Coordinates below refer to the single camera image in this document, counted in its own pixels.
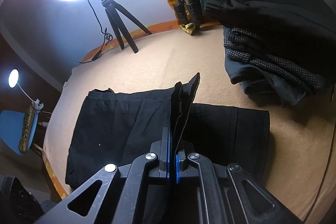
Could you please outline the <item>black pants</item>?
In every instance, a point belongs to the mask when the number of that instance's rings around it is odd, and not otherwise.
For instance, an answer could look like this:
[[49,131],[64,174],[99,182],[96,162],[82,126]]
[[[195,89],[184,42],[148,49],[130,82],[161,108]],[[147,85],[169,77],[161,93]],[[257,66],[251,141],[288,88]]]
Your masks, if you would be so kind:
[[220,165],[237,163],[263,177],[270,136],[267,111],[195,103],[200,76],[172,88],[137,93],[93,90],[86,96],[69,148],[66,183],[78,188],[109,163],[130,164],[169,129],[171,147],[184,141]]

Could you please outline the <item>leopard print cushion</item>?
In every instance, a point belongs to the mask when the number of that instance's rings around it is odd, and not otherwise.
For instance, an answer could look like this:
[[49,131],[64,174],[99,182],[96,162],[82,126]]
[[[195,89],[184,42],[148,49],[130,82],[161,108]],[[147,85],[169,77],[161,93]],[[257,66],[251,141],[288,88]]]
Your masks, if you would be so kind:
[[18,149],[21,153],[26,153],[28,150],[29,137],[33,126],[34,115],[35,109],[30,105],[23,116],[22,135],[18,145]]

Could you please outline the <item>blue chair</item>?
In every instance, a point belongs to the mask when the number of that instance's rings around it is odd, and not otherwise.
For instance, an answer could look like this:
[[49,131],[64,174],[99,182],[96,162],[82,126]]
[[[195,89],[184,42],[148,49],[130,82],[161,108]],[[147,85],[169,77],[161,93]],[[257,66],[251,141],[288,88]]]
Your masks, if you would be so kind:
[[1,111],[1,139],[19,156],[25,153],[19,151],[19,141],[22,136],[24,113],[11,110]]

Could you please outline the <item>white clip desk lamp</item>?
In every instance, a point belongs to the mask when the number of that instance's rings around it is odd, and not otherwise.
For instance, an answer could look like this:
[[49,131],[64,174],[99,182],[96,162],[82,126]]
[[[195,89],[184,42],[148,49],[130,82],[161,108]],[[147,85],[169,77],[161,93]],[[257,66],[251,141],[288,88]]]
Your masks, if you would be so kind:
[[19,71],[17,69],[13,69],[10,74],[9,74],[9,78],[8,78],[8,85],[10,88],[15,88],[18,87],[21,92],[30,100],[33,108],[36,111],[42,111],[42,109],[44,108],[44,104],[39,100],[33,100],[26,92],[25,90],[21,87],[20,83],[19,83]]

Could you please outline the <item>stack of folded dark clothes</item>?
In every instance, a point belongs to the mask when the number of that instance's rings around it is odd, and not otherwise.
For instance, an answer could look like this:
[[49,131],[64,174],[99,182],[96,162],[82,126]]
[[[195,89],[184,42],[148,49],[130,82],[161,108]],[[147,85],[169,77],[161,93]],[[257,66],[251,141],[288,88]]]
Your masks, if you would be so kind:
[[207,0],[205,12],[232,32],[233,59],[302,92],[335,84],[335,13],[324,0]]

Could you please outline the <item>small black tripod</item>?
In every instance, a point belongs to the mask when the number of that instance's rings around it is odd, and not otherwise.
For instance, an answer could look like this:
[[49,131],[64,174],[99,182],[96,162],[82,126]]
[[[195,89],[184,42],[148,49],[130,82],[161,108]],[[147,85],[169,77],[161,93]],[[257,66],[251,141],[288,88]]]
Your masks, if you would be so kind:
[[101,0],[101,4],[105,9],[106,15],[109,19],[110,25],[116,36],[120,48],[123,50],[125,44],[122,37],[126,40],[128,45],[131,47],[134,53],[138,53],[138,47],[131,37],[130,32],[126,28],[124,22],[122,21],[118,12],[127,17],[131,22],[138,26],[144,33],[151,35],[151,32],[137,19],[135,18],[127,9],[122,5],[117,3],[115,0]]

